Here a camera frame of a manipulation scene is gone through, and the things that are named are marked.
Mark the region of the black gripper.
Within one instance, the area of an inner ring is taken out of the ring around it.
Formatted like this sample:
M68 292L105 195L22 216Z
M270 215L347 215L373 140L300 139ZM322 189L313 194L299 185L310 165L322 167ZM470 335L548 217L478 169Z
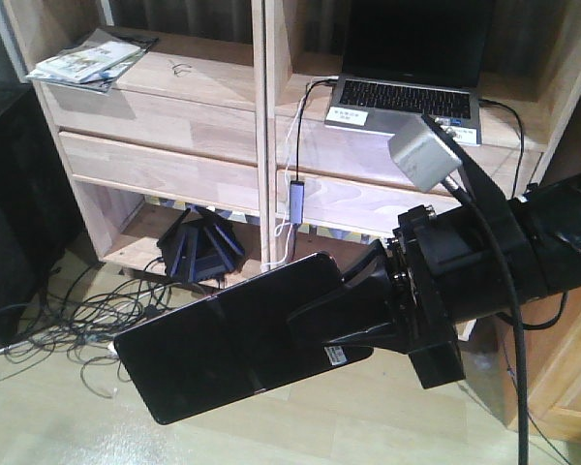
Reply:
M464 379L455 325L537 295L537 260L512 214L495 226L469 206L432 216L421 205L400 215L396 254L412 284L373 241L343 283L293 311L303 346L373 347L408 354L424 388Z

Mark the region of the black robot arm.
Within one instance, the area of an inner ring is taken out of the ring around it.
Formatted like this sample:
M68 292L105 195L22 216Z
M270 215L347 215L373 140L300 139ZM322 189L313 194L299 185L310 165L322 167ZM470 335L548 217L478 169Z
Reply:
M465 376L455 327L581 287L581 174L512 200L479 198L439 215L402 214L342 285L292 312L308 347L374 347L409 356L434 388Z

